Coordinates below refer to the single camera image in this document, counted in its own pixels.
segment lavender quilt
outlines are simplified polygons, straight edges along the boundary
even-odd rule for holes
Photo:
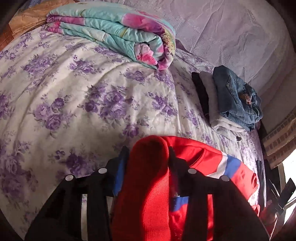
[[[0,208],[22,238],[65,175],[88,175],[147,135],[202,141],[257,172],[257,133],[231,142],[204,119],[191,72],[212,72],[206,61],[177,49],[153,70],[45,28],[0,52]]]

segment folded gray garment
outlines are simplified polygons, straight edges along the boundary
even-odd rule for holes
[[[227,137],[231,141],[236,142],[237,136],[240,136],[238,133],[245,131],[245,128],[220,115],[217,89],[215,87],[213,75],[208,72],[201,71],[200,79],[202,80],[209,97],[209,118],[211,127],[217,133]]]

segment folded black garment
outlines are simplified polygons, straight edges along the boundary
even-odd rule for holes
[[[210,122],[209,118],[209,96],[207,94],[207,91],[205,89],[205,86],[202,83],[202,80],[200,79],[199,73],[192,72],[192,81],[195,86],[195,90],[198,94],[198,98],[200,100],[200,105],[202,106],[202,112],[204,114],[205,119]]]

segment folded blanket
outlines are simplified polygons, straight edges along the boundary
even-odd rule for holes
[[[51,10],[48,31],[85,37],[153,69],[169,67],[175,55],[173,27],[121,4],[81,2]]]
[[[204,71],[200,72],[200,78],[209,96],[209,118],[211,127],[217,133],[227,137],[232,141],[237,141],[237,133],[245,129],[230,119],[220,115],[218,108],[218,94],[213,80],[213,75]]]

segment white stripe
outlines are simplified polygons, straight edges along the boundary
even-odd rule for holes
[[[228,159],[227,154],[222,152],[222,160],[220,161],[220,163],[219,163],[219,165],[217,167],[217,171],[212,173],[212,174],[207,175],[207,177],[212,177],[212,178],[219,179],[225,172],[226,165],[227,165],[227,159]]]

